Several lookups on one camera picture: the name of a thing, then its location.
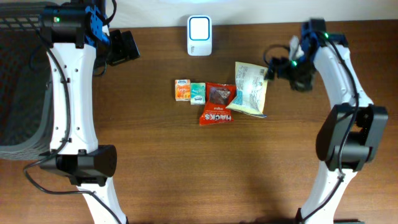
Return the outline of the orange tissue pack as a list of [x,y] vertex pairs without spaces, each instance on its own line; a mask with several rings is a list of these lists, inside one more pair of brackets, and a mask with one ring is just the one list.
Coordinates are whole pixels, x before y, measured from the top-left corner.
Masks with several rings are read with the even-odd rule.
[[175,80],[175,100],[190,101],[191,98],[191,82],[189,79]]

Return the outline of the green tissue pack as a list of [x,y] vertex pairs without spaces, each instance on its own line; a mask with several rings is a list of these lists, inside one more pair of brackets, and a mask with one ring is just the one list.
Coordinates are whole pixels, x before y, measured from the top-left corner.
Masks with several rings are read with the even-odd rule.
[[206,84],[205,83],[191,83],[190,104],[204,105],[206,102]]

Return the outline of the red Hacks candy bag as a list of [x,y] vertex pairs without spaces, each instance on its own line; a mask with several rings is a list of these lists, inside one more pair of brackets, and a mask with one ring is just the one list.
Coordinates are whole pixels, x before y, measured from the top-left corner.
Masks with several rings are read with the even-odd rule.
[[235,95],[235,85],[206,83],[206,103],[199,124],[205,126],[233,122],[231,110],[227,109],[227,106]]

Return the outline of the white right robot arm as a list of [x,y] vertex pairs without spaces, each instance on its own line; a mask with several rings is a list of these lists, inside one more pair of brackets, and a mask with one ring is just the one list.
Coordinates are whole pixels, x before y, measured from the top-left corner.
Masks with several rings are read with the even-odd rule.
[[316,138],[318,174],[310,196],[297,210],[294,223],[334,223],[348,184],[371,162],[385,130],[388,113],[363,90],[351,63],[344,34],[331,34],[324,19],[301,26],[301,38],[286,47],[289,57],[266,62],[266,79],[283,78],[295,91],[310,91],[319,73],[330,113]]

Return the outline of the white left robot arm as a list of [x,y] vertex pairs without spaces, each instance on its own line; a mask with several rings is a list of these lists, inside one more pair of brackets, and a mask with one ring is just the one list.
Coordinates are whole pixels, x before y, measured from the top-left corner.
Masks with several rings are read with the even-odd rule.
[[93,121],[92,81],[97,68],[139,58],[130,32],[110,30],[104,1],[47,6],[39,38],[50,62],[53,131],[37,165],[66,177],[84,196],[95,223],[127,223],[114,188],[117,152],[100,145]]

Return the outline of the white barcode scanner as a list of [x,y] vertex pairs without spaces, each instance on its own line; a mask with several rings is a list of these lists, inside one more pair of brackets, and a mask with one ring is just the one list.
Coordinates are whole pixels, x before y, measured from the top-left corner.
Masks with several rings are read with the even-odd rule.
[[209,56],[213,50],[212,20],[206,15],[187,19],[187,52],[190,56]]

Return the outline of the dark grey plastic basket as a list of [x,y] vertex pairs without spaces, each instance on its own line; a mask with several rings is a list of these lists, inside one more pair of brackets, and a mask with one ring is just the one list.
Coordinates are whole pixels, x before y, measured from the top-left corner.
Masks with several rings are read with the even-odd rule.
[[48,1],[1,3],[1,158],[36,160],[53,128],[52,75],[36,32]]

